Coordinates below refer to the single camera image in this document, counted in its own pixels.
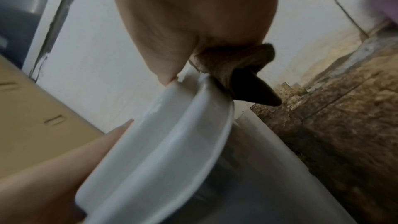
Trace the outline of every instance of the rough brown surface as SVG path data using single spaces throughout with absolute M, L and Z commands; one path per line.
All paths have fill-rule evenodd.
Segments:
M 275 90 L 284 104 L 255 105 L 258 117 L 358 223 L 396 223 L 398 45 L 378 50 L 310 94 L 298 87 Z

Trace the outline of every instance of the human hand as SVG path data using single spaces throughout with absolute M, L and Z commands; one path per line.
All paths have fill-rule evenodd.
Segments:
M 75 224 L 85 214 L 74 204 L 83 181 L 132 124 L 0 181 L 0 223 Z
M 278 0 L 115 0 L 149 69 L 166 85 L 191 55 L 260 45 Z

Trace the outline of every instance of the dark brown fabric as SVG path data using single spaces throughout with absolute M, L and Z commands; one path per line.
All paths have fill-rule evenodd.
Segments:
M 265 43 L 249 49 L 209 49 L 191 57 L 189 62 L 197 70 L 217 79 L 235 100 L 278 106 L 281 99 L 257 77 L 257 73 L 274 58 L 274 47 Z

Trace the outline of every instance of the white container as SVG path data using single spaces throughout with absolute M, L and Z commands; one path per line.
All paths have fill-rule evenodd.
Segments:
M 181 207 L 217 161 L 234 105 L 215 80 L 188 70 L 169 84 L 83 183 L 86 224 L 156 224 Z

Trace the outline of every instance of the cardboard box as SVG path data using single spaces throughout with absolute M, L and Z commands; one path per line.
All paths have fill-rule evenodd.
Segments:
M 0 178 L 100 135 L 0 55 Z

